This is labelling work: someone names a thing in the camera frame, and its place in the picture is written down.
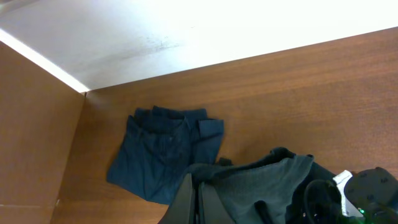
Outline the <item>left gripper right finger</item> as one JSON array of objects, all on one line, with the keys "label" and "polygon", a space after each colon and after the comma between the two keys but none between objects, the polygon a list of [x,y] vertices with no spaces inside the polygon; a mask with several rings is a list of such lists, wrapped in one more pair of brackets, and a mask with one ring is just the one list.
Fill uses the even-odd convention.
[{"label": "left gripper right finger", "polygon": [[206,183],[201,183],[199,186],[198,215],[201,224],[235,224],[215,188]]}]

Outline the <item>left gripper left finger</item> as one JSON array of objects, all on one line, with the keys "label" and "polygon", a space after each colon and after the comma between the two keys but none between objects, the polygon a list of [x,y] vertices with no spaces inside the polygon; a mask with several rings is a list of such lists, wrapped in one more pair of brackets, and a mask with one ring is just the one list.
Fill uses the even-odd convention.
[{"label": "left gripper left finger", "polygon": [[159,224],[194,224],[195,222],[195,189],[192,175],[187,174]]}]

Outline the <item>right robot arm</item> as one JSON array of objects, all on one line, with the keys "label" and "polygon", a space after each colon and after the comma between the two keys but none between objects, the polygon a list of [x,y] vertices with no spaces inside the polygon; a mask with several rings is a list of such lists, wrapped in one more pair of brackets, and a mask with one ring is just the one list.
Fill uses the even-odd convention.
[{"label": "right robot arm", "polygon": [[365,224],[397,224],[397,179],[387,170],[376,167],[353,174],[344,193]]}]

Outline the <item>dark green black t-shirt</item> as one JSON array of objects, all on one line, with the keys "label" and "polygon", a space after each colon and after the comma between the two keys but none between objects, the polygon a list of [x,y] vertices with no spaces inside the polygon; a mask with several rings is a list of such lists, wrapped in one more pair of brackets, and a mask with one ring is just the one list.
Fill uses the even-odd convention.
[{"label": "dark green black t-shirt", "polygon": [[243,166],[193,164],[186,169],[194,188],[212,185],[235,223],[308,223],[304,191],[314,180],[331,180],[333,173],[312,155],[296,155],[278,147],[264,158]]}]

